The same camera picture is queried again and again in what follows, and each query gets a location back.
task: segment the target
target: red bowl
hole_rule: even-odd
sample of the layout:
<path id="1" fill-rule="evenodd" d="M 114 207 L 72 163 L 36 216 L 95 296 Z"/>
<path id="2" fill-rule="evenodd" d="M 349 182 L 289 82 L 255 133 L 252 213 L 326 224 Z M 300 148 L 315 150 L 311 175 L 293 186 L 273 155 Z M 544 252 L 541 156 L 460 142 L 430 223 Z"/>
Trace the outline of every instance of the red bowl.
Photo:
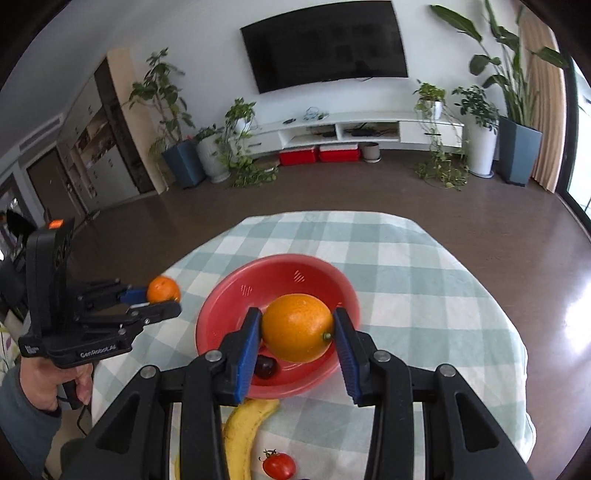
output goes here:
<path id="1" fill-rule="evenodd" d="M 359 302 L 351 283 L 333 267 L 308 255 L 272 255 L 252 261 L 230 273 L 209 294 L 197 318 L 195 337 L 200 354 L 217 349 L 224 336 L 238 330 L 249 307 L 263 312 L 277 297 L 307 293 L 334 311 L 347 309 L 359 327 Z M 262 355 L 273 356 L 265 346 Z M 280 371 L 267 380 L 252 377 L 249 398 L 284 398 L 305 392 L 329 377 L 339 366 L 335 346 L 318 360 L 292 364 L 279 360 Z"/>

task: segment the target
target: human hand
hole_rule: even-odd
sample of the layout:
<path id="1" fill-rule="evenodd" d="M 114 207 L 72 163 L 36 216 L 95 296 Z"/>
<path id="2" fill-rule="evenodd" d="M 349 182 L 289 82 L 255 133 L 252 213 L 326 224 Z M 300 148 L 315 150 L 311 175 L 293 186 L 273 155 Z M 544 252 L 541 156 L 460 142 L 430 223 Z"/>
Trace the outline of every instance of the human hand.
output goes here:
<path id="1" fill-rule="evenodd" d="M 57 387 L 70 380 L 76 381 L 76 395 L 88 405 L 92 396 L 92 364 L 62 370 L 48 358 L 21 360 L 21 387 L 28 401 L 38 410 L 57 410 Z"/>

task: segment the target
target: curtain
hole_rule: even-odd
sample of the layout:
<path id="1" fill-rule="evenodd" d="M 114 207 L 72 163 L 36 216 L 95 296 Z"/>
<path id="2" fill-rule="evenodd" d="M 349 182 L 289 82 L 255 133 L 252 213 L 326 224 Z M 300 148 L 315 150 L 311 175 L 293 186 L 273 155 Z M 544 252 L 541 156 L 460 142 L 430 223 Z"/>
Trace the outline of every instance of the curtain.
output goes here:
<path id="1" fill-rule="evenodd" d="M 521 18 L 521 38 L 527 50 L 542 47 L 558 50 L 552 31 L 531 11 L 525 9 Z M 532 177 L 554 193 L 564 150 L 566 134 L 566 88 L 564 72 L 537 57 L 531 62 L 531 86 L 539 92 L 534 112 L 534 128 L 543 133 L 540 155 Z"/>

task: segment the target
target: orange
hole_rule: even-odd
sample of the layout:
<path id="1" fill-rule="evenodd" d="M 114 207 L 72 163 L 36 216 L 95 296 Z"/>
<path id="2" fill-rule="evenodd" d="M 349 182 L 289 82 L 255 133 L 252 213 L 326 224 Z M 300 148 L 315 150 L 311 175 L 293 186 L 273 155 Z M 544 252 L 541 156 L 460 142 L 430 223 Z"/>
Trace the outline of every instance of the orange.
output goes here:
<path id="1" fill-rule="evenodd" d="M 277 358 L 313 362 L 328 350 L 333 334 L 329 308 L 316 297 L 291 293 L 274 300 L 262 316 L 262 339 Z"/>
<path id="2" fill-rule="evenodd" d="M 172 278 L 160 275 L 150 282 L 146 296 L 150 303 L 167 300 L 180 301 L 181 290 Z"/>

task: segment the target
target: black tv screen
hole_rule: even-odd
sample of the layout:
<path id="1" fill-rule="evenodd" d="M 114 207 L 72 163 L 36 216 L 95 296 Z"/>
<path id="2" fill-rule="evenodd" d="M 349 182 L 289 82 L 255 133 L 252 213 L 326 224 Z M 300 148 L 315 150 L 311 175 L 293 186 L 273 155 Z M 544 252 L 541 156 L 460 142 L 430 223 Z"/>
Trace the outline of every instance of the black tv screen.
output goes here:
<path id="1" fill-rule="evenodd" d="M 305 8 L 241 31 L 261 93 L 348 78 L 408 77 L 390 0 Z"/>

